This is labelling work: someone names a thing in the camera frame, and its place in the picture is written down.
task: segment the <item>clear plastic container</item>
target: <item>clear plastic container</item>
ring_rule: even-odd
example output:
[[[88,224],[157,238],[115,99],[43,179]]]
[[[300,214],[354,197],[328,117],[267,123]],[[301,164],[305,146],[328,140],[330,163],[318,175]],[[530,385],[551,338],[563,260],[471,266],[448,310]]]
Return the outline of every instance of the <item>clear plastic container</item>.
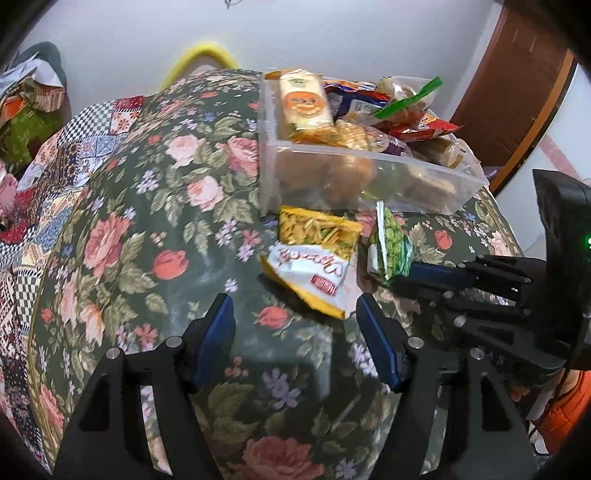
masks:
[[[450,169],[410,157],[281,140],[288,137],[288,131],[276,98],[278,82],[261,79],[261,215],[278,211],[281,205],[333,210],[373,208],[376,200],[383,200],[397,212],[452,214],[488,185],[480,162],[470,152],[459,168]],[[370,169],[374,179],[369,184],[363,182],[367,175],[355,176],[355,168],[340,170],[335,177],[335,166],[357,166],[364,173]]]

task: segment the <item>plastic bag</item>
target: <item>plastic bag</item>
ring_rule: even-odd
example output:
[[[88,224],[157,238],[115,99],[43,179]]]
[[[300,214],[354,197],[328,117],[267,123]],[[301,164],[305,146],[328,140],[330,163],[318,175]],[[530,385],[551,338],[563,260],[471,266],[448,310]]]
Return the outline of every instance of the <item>plastic bag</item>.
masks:
[[[433,138],[422,142],[413,142],[412,150],[419,153],[428,162],[447,168],[460,167],[469,148],[461,139]]]
[[[387,285],[395,275],[408,277],[413,244],[382,201],[376,210],[377,219],[369,236],[368,273]]]
[[[425,113],[418,126],[409,128],[405,125],[393,127],[389,122],[376,125],[376,128],[387,132],[403,142],[417,142],[442,137],[457,132],[461,127],[441,120],[430,112]]]
[[[441,84],[439,77],[433,80],[416,77],[382,78],[377,91],[385,93],[391,100],[373,116],[377,121],[414,127],[420,123],[435,100]]]
[[[388,104],[390,97],[375,92],[375,85],[369,82],[346,82],[344,80],[323,80],[322,84],[329,100],[330,113],[334,119],[352,112],[371,115]]]

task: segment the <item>pink rose print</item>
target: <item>pink rose print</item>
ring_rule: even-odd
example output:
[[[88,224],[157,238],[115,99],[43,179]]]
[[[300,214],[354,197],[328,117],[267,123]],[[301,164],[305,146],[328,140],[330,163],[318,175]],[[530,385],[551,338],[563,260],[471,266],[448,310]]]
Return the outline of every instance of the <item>pink rose print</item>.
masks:
[[[144,323],[143,327],[134,328],[134,333],[138,336],[143,352],[154,350],[154,341],[158,338],[157,329],[152,328],[149,323]]]
[[[129,228],[129,220],[111,212],[107,220],[99,220],[90,233],[84,248],[84,265],[94,269],[92,274],[96,282],[103,276],[106,267],[117,263],[121,253],[121,236]]]
[[[287,311],[277,306],[265,307],[258,314],[259,324],[268,326],[271,330],[283,327],[288,317]]]
[[[98,346],[101,346],[103,344],[105,322],[103,322],[100,308],[94,303],[84,307],[80,312],[80,320],[86,324],[86,341],[88,343],[96,342]]]
[[[154,258],[152,272],[159,280],[172,280],[182,275],[188,266],[189,261],[184,250],[163,250]]]
[[[60,316],[61,321],[64,323],[70,322],[72,324],[72,329],[76,328],[76,305],[77,305],[77,297],[76,297],[76,280],[78,278],[77,271],[72,273],[70,277],[70,281],[67,281],[64,284],[64,288],[62,289],[62,296],[60,301]]]
[[[293,438],[249,439],[242,460],[243,465],[228,466],[249,480],[313,480],[324,474],[322,463],[310,461],[310,445],[300,445]]]
[[[492,238],[489,240],[489,243],[492,246],[492,248],[495,249],[495,255],[501,255],[503,257],[511,256],[511,252],[499,232],[493,232]]]
[[[216,179],[208,175],[203,180],[190,183],[187,195],[191,206],[198,206],[202,212],[208,212],[223,200],[223,189]]]
[[[173,113],[177,108],[181,107],[184,100],[175,100],[172,103],[168,103],[162,107],[162,109],[156,115],[156,118],[162,118]]]
[[[363,225],[362,236],[369,236],[374,227],[377,214],[375,210],[360,210],[355,214],[355,220]]]
[[[232,137],[225,145],[230,168],[245,171],[249,177],[258,174],[258,143],[249,138]]]
[[[259,238],[256,230],[244,230],[242,232],[242,242],[245,245],[252,245],[253,247],[260,244],[262,239]]]
[[[197,138],[195,135],[184,135],[166,142],[167,155],[174,158],[176,162],[173,168],[186,167],[191,163],[191,158],[198,147],[205,143],[204,138]]]
[[[47,420],[52,425],[55,425],[60,435],[64,430],[64,416],[57,407],[57,400],[51,390],[44,384],[41,384],[41,394],[39,395],[39,402],[41,408],[45,412]]]

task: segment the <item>wooden door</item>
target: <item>wooden door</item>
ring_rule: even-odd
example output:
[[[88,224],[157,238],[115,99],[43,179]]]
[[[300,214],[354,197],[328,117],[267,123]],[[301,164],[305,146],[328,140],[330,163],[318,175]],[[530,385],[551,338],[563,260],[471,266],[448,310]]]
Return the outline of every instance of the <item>wooden door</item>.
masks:
[[[536,17],[503,8],[480,67],[452,118],[463,125],[457,136],[466,140],[483,166],[507,166],[498,175],[505,179],[548,120],[571,64],[572,54],[550,27]],[[498,186],[499,179],[493,183]]]

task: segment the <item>red snack package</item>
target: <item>red snack package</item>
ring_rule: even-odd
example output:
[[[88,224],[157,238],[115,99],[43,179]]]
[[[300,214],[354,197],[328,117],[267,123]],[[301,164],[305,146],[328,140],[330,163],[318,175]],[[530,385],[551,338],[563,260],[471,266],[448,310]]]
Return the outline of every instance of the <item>red snack package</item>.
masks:
[[[452,134],[461,128],[450,122],[441,120],[429,112],[425,114],[417,128],[408,128],[404,125],[386,125],[386,122],[381,122],[379,125],[376,125],[376,127],[403,142],[430,140],[431,138]]]

